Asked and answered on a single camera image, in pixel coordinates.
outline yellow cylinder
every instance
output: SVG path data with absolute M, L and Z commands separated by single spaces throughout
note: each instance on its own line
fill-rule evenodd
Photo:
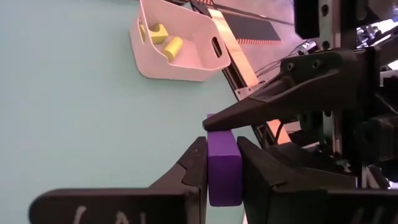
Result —
M 169 62 L 172 62 L 182 47 L 183 40 L 179 37 L 174 37 L 166 47 L 163 48 L 162 53 L 167 57 Z

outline wire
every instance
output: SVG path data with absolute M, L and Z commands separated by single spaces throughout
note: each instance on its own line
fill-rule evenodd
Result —
M 282 128 L 283 128 L 283 127 L 284 127 L 284 123 L 281 122 L 281 123 L 279 124 L 278 130 L 276 131 L 276 134 L 275 134 L 275 142 L 276 142 L 276 144 L 278 144 L 280 132 L 282 132 Z
M 267 73 L 269 73 L 269 72 L 271 72 L 271 71 L 277 69 L 277 68 L 279 67 L 280 62 L 281 62 L 283 59 L 286 59 L 287 57 L 289 57 L 289 56 L 291 56 L 291 55 L 294 55 L 295 52 L 297 51 L 297 49 L 298 49 L 301 45 L 307 43 L 308 41 L 311 41 L 311 40 L 306 40 L 306 41 L 302 42 L 301 44 L 299 44 L 298 46 L 296 46 L 287 56 L 285 56 L 285 57 L 283 57 L 283 58 L 281 58 L 281 59 L 279 59 L 279 60 L 273 61 L 273 62 L 271 62 L 271 63 L 268 63 L 267 65 L 265 65 L 265 66 L 259 68 L 259 69 L 255 72 L 256 74 L 259 73 L 259 74 L 257 75 L 257 77 L 260 77 L 260 76 L 262 76 L 262 75 L 265 75 L 265 74 L 267 74 Z

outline screw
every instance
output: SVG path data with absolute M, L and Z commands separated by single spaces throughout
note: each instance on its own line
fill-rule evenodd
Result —
M 288 63 L 288 64 L 287 64 L 287 70 L 288 70 L 288 71 L 293 70 L 293 68 L 294 68 L 294 64 L 293 64 L 293 63 Z
M 327 16 L 328 13 L 329 13 L 329 6 L 328 5 L 323 5 L 321 7 L 321 13 L 322 13 L 323 17 Z
M 321 65 L 321 61 L 315 60 L 315 61 L 312 63 L 312 68 L 316 70 L 316 69 L 319 68 L 320 65 Z

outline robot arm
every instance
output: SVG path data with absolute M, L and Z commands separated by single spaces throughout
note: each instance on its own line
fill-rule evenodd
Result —
M 382 64 L 397 58 L 385 49 L 398 45 L 393 38 L 355 50 L 350 36 L 353 29 L 384 19 L 387 3 L 295 0 L 296 32 L 303 39 L 319 37 L 324 51 L 284 59 L 275 79 L 204 120 L 207 131 L 225 131 L 298 114 L 333 115 L 332 146 L 341 143 L 342 150 L 332 154 L 306 151 L 292 142 L 260 149 L 238 137 L 249 224 L 398 223 L 398 192 L 358 188 L 370 183 L 363 179 L 369 165 L 398 157 L 398 103 L 389 97 L 398 79 L 380 73 Z M 30 222 L 204 224 L 211 172 L 207 155 L 207 140 L 199 137 L 146 189 L 50 191 L 30 206 Z M 341 158 L 351 162 L 350 173 L 336 164 Z

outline white plastic basket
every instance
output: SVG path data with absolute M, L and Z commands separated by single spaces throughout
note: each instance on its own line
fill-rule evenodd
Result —
M 216 24 L 207 16 L 164 0 L 141 0 L 130 38 L 138 70 L 148 78 L 203 82 L 227 67 L 231 59 Z M 144 27 L 144 40 L 140 31 Z M 154 44 L 149 27 L 162 24 L 169 33 L 163 44 Z M 177 56 L 169 62 L 162 49 L 173 37 L 183 40 Z M 216 39 L 221 55 L 212 44 Z

